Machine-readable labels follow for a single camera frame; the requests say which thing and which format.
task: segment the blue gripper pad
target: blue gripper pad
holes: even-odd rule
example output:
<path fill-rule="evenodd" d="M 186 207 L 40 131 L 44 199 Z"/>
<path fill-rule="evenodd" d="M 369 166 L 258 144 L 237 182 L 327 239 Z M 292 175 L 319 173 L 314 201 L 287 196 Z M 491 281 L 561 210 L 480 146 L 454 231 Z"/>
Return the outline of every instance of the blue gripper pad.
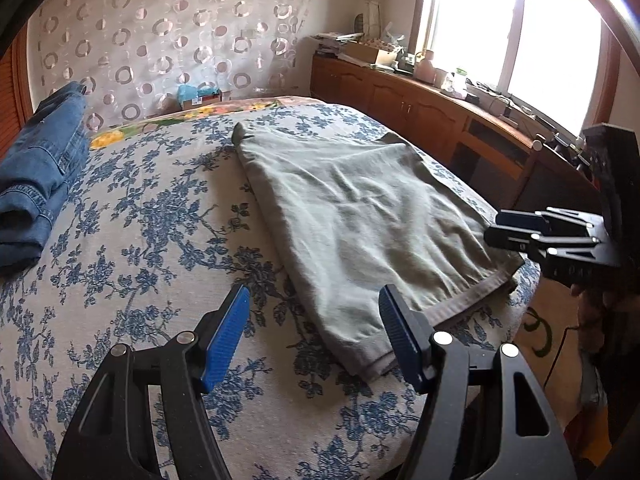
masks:
<path fill-rule="evenodd" d="M 424 366 L 427 363 L 424 362 L 423 351 L 428 351 L 431 346 L 431 333 L 424 333 L 416 323 L 414 313 L 404 302 L 395 285 L 387 285 L 380 290 L 378 307 L 404 380 L 411 384 L 418 394 L 426 393 L 428 380 L 424 375 Z M 427 328 L 433 332 L 430 326 L 427 325 Z"/>
<path fill-rule="evenodd" d="M 207 348 L 204 373 L 200 378 L 208 392 L 225 378 L 231 359 L 240 342 L 242 330 L 249 317 L 250 298 L 249 289 L 245 286 L 239 288 L 234 298 L 227 298 L 231 299 L 231 304 L 226 309 L 222 321 L 211 338 Z"/>

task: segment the blue floral pattern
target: blue floral pattern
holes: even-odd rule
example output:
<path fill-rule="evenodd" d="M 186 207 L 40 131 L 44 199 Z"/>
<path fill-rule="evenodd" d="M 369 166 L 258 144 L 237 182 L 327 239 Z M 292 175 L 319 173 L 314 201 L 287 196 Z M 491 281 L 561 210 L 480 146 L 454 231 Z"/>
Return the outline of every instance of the blue floral pattern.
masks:
<path fill-rule="evenodd" d="M 251 290 L 250 320 L 225 380 L 204 399 L 233 478 L 377 478 L 402 460 L 424 401 L 397 370 L 372 384 L 350 376 L 322 344 L 231 145 L 241 120 L 353 142 L 388 131 L 351 108 L 314 104 L 172 124 L 91 153 L 38 266 L 0 293 L 0 423 L 44 478 L 109 348 L 164 344 L 238 281 Z M 446 168 L 425 163 L 492 218 Z M 494 348 L 515 334 L 538 278 L 527 262 L 515 292 L 446 328 Z M 175 479 L 154 395 L 158 453 Z"/>

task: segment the denim fabric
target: denim fabric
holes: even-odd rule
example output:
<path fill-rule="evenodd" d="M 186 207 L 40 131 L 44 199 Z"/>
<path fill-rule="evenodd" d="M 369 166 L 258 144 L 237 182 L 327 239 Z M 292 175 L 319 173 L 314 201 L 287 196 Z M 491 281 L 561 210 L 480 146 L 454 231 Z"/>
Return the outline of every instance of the denim fabric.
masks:
<path fill-rule="evenodd" d="M 41 102 L 0 164 L 2 274 L 40 259 L 69 188 L 86 162 L 82 88 L 69 83 Z"/>

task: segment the patterned wallpaper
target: patterned wallpaper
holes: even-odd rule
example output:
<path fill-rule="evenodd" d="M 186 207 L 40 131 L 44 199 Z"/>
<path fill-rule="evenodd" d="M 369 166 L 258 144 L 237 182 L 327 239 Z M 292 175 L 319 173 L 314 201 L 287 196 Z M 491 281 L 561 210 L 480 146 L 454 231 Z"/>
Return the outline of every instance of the patterned wallpaper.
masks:
<path fill-rule="evenodd" d="M 232 98 L 296 93 L 296 44 L 311 0 L 46 0 L 31 19 L 37 100 L 87 85 L 97 131 L 175 107 L 178 85 Z"/>

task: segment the silver screw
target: silver screw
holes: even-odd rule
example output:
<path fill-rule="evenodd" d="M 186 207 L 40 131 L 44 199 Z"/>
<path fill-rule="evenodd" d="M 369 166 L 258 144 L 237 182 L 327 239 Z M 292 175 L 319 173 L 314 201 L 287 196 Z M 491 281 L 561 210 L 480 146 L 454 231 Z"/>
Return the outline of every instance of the silver screw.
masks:
<path fill-rule="evenodd" d="M 518 354 L 520 353 L 520 350 L 518 350 L 518 347 L 516 345 L 512 345 L 511 343 L 507 343 L 502 345 L 502 353 L 505 354 L 507 357 L 518 357 Z"/>
<path fill-rule="evenodd" d="M 433 340 L 439 345 L 446 346 L 453 343 L 453 336 L 449 332 L 436 332 L 433 334 Z"/>
<path fill-rule="evenodd" d="M 181 345 L 188 345 L 193 343 L 196 339 L 196 335 L 193 332 L 180 332 L 176 341 Z"/>
<path fill-rule="evenodd" d="M 127 353 L 127 345 L 122 343 L 117 344 L 111 349 L 111 355 L 114 357 L 120 357 Z"/>

